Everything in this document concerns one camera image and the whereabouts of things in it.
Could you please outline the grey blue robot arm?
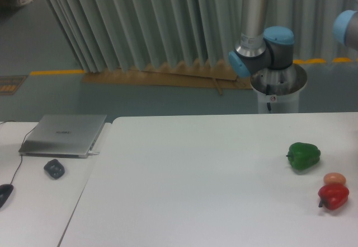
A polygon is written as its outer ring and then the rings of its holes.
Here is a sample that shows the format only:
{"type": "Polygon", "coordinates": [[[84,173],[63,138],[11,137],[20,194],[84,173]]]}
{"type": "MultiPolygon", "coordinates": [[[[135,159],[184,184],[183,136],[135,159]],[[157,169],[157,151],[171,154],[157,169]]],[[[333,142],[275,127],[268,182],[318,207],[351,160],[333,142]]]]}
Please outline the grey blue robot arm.
{"type": "MultiPolygon", "coordinates": [[[[251,77],[264,68],[286,69],[293,63],[293,32],[281,26],[264,29],[268,2],[243,0],[241,37],[229,52],[229,63],[239,77],[251,77]]],[[[357,51],[357,11],[340,13],[332,32],[339,43],[357,51]]]]}

